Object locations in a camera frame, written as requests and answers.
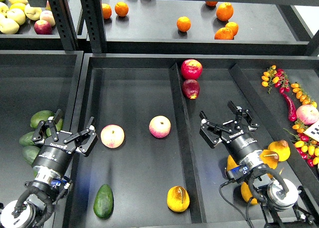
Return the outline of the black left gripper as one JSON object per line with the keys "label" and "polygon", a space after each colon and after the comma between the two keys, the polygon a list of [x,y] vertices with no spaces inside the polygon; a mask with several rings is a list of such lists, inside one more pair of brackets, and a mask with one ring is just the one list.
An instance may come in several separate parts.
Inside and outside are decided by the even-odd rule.
{"label": "black left gripper", "polygon": [[[41,145],[40,151],[31,164],[35,171],[48,168],[55,173],[65,173],[69,167],[74,153],[89,156],[98,141],[95,131],[95,118],[91,117],[86,128],[80,132],[72,134],[65,131],[57,131],[56,125],[59,123],[63,111],[58,109],[54,116],[47,121],[41,120],[35,128],[31,140],[36,145]],[[43,138],[47,129],[51,136]]]}

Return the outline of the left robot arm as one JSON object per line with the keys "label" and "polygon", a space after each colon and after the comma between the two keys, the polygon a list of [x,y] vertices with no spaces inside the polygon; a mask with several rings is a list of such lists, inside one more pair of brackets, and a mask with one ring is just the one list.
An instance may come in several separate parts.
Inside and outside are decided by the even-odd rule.
{"label": "left robot arm", "polygon": [[54,116],[38,122],[31,138],[34,144],[41,145],[31,164],[36,176],[25,183],[26,189],[17,200],[1,207],[2,228],[43,227],[53,215],[56,202],[73,187],[73,181],[65,174],[74,154],[87,157],[97,143],[94,117],[75,134],[56,129],[61,117],[62,111],[57,110]]}

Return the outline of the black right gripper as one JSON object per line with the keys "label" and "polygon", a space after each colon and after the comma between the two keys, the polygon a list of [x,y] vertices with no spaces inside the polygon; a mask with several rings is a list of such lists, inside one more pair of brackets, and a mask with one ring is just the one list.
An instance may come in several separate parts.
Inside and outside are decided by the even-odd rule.
{"label": "black right gripper", "polygon": [[263,149],[253,134],[259,125],[253,122],[251,111],[236,106],[231,100],[227,106],[235,115],[235,120],[223,125],[210,122],[206,114],[200,111],[200,135],[210,148],[223,142],[237,165],[261,165],[263,161],[260,154]]}

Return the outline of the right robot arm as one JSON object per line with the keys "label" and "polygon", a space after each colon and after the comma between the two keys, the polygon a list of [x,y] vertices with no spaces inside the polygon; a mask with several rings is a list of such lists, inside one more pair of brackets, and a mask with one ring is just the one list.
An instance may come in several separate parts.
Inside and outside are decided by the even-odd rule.
{"label": "right robot arm", "polygon": [[251,193],[246,205],[249,208],[256,199],[261,207],[266,228],[317,228],[319,207],[307,188],[297,187],[282,178],[278,171],[262,161],[262,147],[254,136],[259,124],[252,119],[249,109],[242,109],[232,101],[227,103],[235,115],[223,124],[209,121],[203,111],[199,133],[210,148],[222,143],[237,164],[226,172],[227,181],[246,184]]}

